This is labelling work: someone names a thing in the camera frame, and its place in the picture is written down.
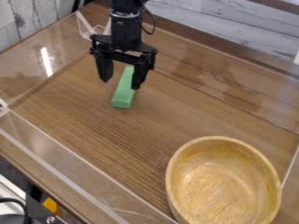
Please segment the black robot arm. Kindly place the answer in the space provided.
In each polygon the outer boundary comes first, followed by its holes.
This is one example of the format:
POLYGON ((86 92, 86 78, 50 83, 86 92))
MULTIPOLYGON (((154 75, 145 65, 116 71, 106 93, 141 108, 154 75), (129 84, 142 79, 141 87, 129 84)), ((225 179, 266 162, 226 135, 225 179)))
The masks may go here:
POLYGON ((89 53, 94 57, 98 78, 113 76, 113 61, 133 66, 130 88, 137 90, 146 73, 154 69, 157 50, 141 40, 142 15, 148 0, 110 0, 110 34, 92 34, 89 53))

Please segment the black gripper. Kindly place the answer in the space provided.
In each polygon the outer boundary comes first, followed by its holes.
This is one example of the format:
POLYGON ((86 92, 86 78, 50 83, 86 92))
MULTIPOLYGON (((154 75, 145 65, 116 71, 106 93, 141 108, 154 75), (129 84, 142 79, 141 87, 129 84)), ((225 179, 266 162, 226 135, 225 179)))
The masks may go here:
POLYGON ((96 59, 98 78, 108 82, 113 75, 113 61, 134 68, 130 88, 137 90, 145 81, 148 70, 154 69, 157 50, 141 39, 142 9, 129 11, 112 9, 110 34, 92 34, 89 52, 96 59))

